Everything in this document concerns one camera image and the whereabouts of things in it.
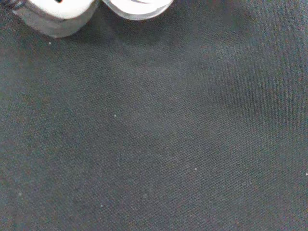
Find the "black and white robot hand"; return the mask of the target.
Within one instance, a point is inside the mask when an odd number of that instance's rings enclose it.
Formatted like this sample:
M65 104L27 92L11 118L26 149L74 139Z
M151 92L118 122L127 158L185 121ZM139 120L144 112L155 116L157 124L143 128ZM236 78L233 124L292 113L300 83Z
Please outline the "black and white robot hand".
M13 13L41 34L64 38L79 31L98 5L98 0L23 0Z

